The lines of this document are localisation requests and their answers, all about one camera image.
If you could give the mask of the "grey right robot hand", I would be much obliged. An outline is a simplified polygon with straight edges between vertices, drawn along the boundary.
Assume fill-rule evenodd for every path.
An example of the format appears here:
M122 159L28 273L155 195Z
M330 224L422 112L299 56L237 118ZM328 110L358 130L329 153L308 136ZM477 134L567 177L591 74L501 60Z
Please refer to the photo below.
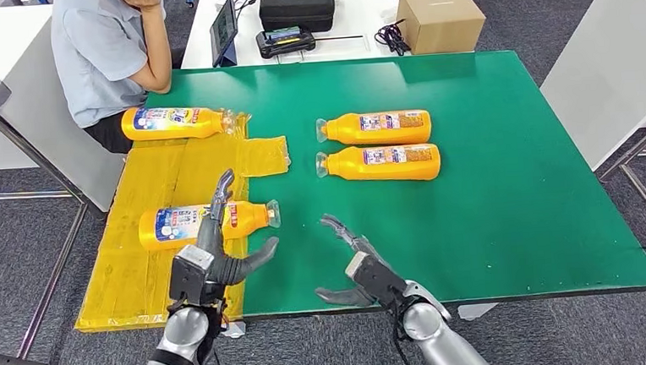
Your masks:
M345 275L354 283L354 287L339 291L331 291L325 287L319 287L315 289L315 295L323 302L331 305L336 304L344 307L354 306L358 308L374 305L377 299L371 296L365 288L354 280L354 275L359 269L362 260L367 256L377 259L387 267L390 267L390 265L377 253L376 248L368 241L366 236L357 236L334 215L323 214L320 223L323 226L330 227L354 251L353 258L344 270Z

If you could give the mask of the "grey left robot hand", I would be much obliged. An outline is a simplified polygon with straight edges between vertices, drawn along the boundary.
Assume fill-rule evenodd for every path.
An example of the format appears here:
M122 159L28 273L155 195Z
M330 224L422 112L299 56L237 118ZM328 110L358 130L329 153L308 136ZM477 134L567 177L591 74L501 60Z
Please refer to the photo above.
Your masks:
M254 271L271 261L275 256L279 237L270 237L248 258L239 259L226 254L223 247L223 216L226 204L231 197L229 190L234 181L232 169L226 170L216 185L210 202L211 212L202 220L198 231L196 246L213 256L205 279L220 285L233 286L246 279Z

